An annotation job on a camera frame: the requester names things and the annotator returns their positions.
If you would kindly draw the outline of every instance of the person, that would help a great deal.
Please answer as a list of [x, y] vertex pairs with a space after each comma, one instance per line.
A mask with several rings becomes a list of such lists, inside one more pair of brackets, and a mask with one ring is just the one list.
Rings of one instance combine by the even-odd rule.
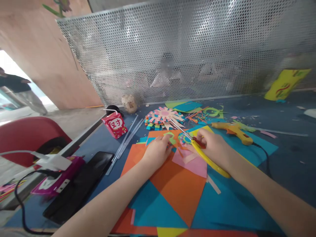
[[6, 74], [3, 68], [0, 67], [0, 87], [8, 87], [11, 91], [13, 91], [17, 98], [22, 100], [32, 110], [40, 113], [41, 115], [46, 115], [46, 108], [44, 107], [42, 101], [31, 90], [28, 83], [31, 82], [23, 77]]
[[[108, 236], [132, 197], [169, 156], [170, 137], [151, 142], [138, 164], [79, 210], [53, 237]], [[315, 208], [245, 161], [220, 135], [200, 129], [197, 139], [206, 144], [204, 153], [248, 189], [287, 236], [316, 236]], [[188, 149], [195, 152], [190, 145]]]

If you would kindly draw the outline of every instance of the perforated metal screen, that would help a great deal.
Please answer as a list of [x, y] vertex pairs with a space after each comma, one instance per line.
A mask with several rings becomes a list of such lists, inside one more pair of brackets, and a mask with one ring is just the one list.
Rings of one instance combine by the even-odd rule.
[[[266, 91], [284, 68], [316, 66], [316, 3], [160, 1], [57, 21], [104, 104]], [[297, 88], [315, 87], [315, 71]]]

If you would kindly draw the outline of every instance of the blue table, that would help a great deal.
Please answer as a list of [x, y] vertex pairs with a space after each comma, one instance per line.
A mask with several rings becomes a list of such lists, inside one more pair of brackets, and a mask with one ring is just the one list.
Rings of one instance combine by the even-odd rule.
[[[316, 119], [304, 115], [303, 110], [296, 107], [315, 108], [315, 101], [315, 92], [294, 92], [284, 104], [265, 100], [263, 96], [204, 100], [201, 103], [204, 106], [219, 109], [219, 105], [223, 105], [224, 111], [228, 112], [228, 114], [224, 114], [224, 118], [227, 121], [232, 121], [231, 116], [240, 116], [245, 117], [242, 121], [244, 124], [253, 125], [253, 127], [308, 134], [309, 137], [275, 134], [277, 138], [273, 139], [261, 134], [259, 131], [254, 132], [255, 135], [279, 146], [279, 149], [270, 156], [270, 170], [274, 180], [307, 203], [316, 207], [316, 186], [313, 185], [313, 181], [316, 180], [314, 150]], [[164, 106], [164, 104], [139, 107], [136, 112], [139, 115], [138, 120], [144, 118], [148, 112], [156, 109], [158, 106]], [[127, 127], [130, 126], [135, 116], [135, 114], [126, 115], [124, 121]], [[187, 121], [185, 123], [186, 128], [191, 128], [194, 125], [193, 122]], [[115, 164], [111, 174], [102, 178], [89, 201], [120, 177], [131, 145], [136, 143], [140, 137], [147, 135], [148, 130], [142, 125], [124, 151], [121, 159]], [[85, 156], [85, 161], [89, 161], [98, 151], [115, 153], [122, 140], [123, 138], [118, 140], [112, 138], [107, 128], [101, 125], [81, 145], [75, 155]], [[264, 162], [259, 168], [265, 171], [265, 165]], [[49, 204], [50, 202], [43, 203], [40, 196], [31, 196], [29, 198], [25, 204], [26, 222], [29, 228], [47, 230], [59, 227], [59, 225], [42, 216], [43, 211]], [[22, 227], [20, 210], [7, 222], [5, 227], [18, 229]]]

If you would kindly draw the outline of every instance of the power cord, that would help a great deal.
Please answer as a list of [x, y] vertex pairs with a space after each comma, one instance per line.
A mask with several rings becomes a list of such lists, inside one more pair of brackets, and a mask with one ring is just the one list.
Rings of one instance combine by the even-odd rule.
[[45, 174], [47, 176], [51, 176], [53, 178], [58, 178], [58, 176], [60, 175], [60, 172], [55, 172], [55, 171], [50, 171], [50, 170], [36, 170], [36, 171], [32, 171], [30, 173], [28, 173], [27, 175], [25, 175], [23, 178], [21, 178], [17, 184], [15, 185], [15, 188], [14, 188], [14, 195], [17, 199], [17, 201], [19, 202], [19, 204], [21, 205], [21, 209], [22, 209], [22, 225], [23, 225], [23, 229], [30, 233], [30, 234], [33, 234], [33, 235], [52, 235], [53, 233], [52, 232], [40, 232], [40, 231], [33, 231], [31, 229], [29, 229], [26, 225], [26, 221], [25, 221], [25, 207], [24, 207], [24, 204], [22, 202], [22, 200], [19, 198], [18, 194], [17, 194], [17, 188], [19, 187], [19, 184], [21, 183], [21, 181], [23, 179], [25, 179], [26, 177], [34, 174], [34, 173], [42, 173], [42, 174]]
[[261, 149], [264, 151], [264, 153], [266, 154], [266, 156], [267, 156], [267, 175], [268, 175], [271, 179], [273, 179], [273, 178], [272, 178], [272, 175], [271, 175], [271, 171], [270, 171], [270, 162], [269, 162], [269, 155], [268, 155], [268, 153], [267, 153], [266, 150], [263, 149], [263, 147], [260, 146], [259, 144], [253, 143], [253, 145], [255, 145], [256, 147], [261, 148]]

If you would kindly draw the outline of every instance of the scissors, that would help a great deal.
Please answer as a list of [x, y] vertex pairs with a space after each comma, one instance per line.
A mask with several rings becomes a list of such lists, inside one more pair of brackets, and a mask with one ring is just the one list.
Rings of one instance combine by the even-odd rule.
[[230, 174], [227, 173], [225, 170], [223, 170], [221, 167], [219, 167], [218, 165], [216, 165], [213, 161], [211, 161], [207, 155], [204, 154], [204, 152], [201, 149], [205, 149], [206, 146], [205, 144], [203, 144], [202, 142], [200, 142], [196, 137], [191, 137], [186, 131], [184, 131], [183, 129], [181, 129], [176, 123], [174, 123], [173, 121], [171, 121], [172, 124], [174, 126], [177, 127], [177, 129], [181, 130], [181, 132], [183, 132], [183, 134], [191, 141], [191, 145], [195, 148], [195, 150], [197, 151], [197, 153], [203, 158], [203, 160], [206, 161], [206, 163], [212, 167], [215, 171], [217, 171], [218, 173], [220, 173], [222, 176], [224, 176], [225, 178], [230, 178]]

